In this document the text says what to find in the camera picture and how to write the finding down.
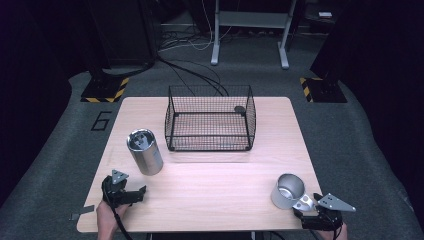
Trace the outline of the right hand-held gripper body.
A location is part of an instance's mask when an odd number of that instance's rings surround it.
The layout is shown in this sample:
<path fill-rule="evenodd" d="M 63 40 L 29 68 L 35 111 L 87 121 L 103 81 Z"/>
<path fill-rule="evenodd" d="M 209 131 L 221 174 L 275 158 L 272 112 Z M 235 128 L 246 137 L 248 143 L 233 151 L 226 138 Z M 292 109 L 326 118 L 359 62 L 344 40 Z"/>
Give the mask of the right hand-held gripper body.
<path fill-rule="evenodd" d="M 331 193 L 323 196 L 321 200 L 315 201 L 315 215 L 304 215 L 301 221 L 304 229 L 335 231 L 343 225 L 343 212 L 355 212 L 356 208 Z"/>

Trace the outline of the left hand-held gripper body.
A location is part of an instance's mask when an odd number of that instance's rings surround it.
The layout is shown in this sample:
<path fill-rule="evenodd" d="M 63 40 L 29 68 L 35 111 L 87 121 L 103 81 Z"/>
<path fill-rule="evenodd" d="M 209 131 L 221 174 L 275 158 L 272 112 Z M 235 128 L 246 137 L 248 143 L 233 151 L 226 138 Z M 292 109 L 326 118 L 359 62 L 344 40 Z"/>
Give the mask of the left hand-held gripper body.
<path fill-rule="evenodd" d="M 102 199 L 112 208 L 132 204 L 132 195 L 125 190 L 128 174 L 113 169 L 102 181 Z"/>

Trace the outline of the short steel cup with handle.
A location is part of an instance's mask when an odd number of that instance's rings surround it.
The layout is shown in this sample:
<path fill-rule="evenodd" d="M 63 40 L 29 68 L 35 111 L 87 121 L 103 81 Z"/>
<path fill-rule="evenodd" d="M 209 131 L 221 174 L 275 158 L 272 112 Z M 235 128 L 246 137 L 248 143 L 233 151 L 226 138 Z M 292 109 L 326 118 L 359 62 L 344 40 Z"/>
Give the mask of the short steel cup with handle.
<path fill-rule="evenodd" d="M 282 174 L 271 192 L 273 204 L 280 209 L 294 208 L 299 211 L 312 211 L 313 200 L 306 194 L 304 182 L 297 175 Z"/>

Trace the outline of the tall steel tumbler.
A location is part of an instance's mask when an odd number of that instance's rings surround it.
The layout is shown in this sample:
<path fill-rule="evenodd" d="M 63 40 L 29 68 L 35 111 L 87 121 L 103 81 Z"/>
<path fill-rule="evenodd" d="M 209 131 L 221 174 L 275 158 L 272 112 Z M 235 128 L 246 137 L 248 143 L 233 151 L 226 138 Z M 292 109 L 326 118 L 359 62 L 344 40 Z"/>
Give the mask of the tall steel tumbler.
<path fill-rule="evenodd" d="M 137 129 L 127 137 L 127 148 L 135 160 L 140 172 L 153 176 L 163 168 L 163 160 L 156 137 L 149 129 Z"/>

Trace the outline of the black wire basket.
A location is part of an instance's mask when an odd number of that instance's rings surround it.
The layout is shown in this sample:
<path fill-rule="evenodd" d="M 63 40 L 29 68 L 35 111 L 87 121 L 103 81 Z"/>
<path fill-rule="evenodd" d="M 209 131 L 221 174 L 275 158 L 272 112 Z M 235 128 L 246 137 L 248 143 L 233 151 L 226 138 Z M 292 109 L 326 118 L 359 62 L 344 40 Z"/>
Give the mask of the black wire basket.
<path fill-rule="evenodd" d="M 236 113 L 243 106 L 245 113 Z M 249 151 L 256 106 L 249 85 L 174 85 L 168 88 L 165 140 L 171 151 Z"/>

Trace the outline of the person's right hand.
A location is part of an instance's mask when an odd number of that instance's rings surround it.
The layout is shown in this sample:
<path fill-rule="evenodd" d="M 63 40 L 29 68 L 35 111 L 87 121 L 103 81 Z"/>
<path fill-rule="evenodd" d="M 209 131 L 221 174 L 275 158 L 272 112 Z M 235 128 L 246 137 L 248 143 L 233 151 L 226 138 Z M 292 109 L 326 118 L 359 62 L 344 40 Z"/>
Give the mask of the person's right hand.
<path fill-rule="evenodd" d="M 316 230 L 316 233 L 320 236 L 322 240 L 348 240 L 348 226 L 346 224 L 343 224 L 336 231 Z"/>

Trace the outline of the person's left hand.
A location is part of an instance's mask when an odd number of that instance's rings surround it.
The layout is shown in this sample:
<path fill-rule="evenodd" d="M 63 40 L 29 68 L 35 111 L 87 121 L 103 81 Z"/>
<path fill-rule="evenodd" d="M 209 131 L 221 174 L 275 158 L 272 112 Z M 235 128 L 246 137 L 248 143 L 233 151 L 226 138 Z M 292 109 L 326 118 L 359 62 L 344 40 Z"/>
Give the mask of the person's left hand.
<path fill-rule="evenodd" d="M 96 208 L 97 215 L 97 240 L 113 240 L 118 229 L 117 221 L 110 206 L 101 201 Z"/>

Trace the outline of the grey tape strip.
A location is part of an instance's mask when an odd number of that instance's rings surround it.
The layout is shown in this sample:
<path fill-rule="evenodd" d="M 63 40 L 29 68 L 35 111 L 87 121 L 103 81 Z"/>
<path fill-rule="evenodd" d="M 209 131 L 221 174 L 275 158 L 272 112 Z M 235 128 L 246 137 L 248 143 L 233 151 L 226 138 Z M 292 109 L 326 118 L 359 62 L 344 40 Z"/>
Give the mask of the grey tape strip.
<path fill-rule="evenodd" d="M 77 212 L 71 213 L 69 216 L 69 220 L 70 221 L 76 221 L 79 219 L 79 217 L 83 214 L 86 213 L 90 213 L 94 211 L 94 206 L 90 205 L 90 206 L 84 206 L 82 207 L 80 210 L 78 210 Z"/>

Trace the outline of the black base with yellow stripes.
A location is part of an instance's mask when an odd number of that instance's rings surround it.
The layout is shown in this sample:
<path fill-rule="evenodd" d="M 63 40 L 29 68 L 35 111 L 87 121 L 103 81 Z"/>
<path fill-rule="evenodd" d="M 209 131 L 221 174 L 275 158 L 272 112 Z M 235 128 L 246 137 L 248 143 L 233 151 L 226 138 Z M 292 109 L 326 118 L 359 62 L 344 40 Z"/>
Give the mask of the black base with yellow stripes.
<path fill-rule="evenodd" d="M 81 94 L 82 102 L 117 102 L 129 81 L 127 74 L 109 74 L 103 70 L 90 73 L 91 79 Z"/>
<path fill-rule="evenodd" d="M 310 103 L 346 103 L 337 83 L 328 83 L 320 78 L 301 78 L 300 84 L 306 100 Z"/>

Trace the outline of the dark curtain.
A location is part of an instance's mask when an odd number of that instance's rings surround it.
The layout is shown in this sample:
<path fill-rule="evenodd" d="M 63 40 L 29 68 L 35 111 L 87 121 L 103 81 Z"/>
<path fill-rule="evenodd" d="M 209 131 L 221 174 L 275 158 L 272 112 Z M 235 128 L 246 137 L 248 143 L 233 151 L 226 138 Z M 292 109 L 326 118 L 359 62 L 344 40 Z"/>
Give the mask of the dark curtain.
<path fill-rule="evenodd" d="M 347 0 L 311 71 L 355 95 L 424 227 L 424 0 Z"/>
<path fill-rule="evenodd" d="M 55 128 L 80 71 L 62 0 L 0 0 L 0 207 Z"/>

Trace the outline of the black cabinet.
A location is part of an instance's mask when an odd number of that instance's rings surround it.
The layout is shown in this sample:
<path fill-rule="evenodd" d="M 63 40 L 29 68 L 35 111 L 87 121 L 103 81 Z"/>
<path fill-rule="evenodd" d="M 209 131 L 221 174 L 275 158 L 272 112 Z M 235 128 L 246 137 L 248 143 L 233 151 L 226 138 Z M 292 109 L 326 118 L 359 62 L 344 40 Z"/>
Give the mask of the black cabinet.
<path fill-rule="evenodd" d="M 88 0 L 108 64 L 149 68 L 157 41 L 151 0 Z"/>

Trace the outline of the white metal stand frame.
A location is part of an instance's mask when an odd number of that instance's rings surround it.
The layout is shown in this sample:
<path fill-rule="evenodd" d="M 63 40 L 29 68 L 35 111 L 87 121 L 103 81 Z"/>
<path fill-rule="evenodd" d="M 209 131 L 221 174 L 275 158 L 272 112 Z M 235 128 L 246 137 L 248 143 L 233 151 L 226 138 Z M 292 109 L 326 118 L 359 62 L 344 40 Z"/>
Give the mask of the white metal stand frame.
<path fill-rule="evenodd" d="M 210 63 L 215 66 L 219 62 L 220 53 L 220 28 L 225 27 L 252 27 L 252 28 L 274 28 L 282 29 L 283 35 L 277 43 L 280 65 L 283 69 L 289 68 L 289 62 L 286 53 L 286 41 L 289 35 L 294 10 L 297 0 L 289 0 L 290 7 L 287 13 L 264 13 L 264 12 L 239 12 L 222 11 L 220 9 L 220 0 L 215 0 L 214 11 L 214 32 L 213 32 L 213 50 Z"/>

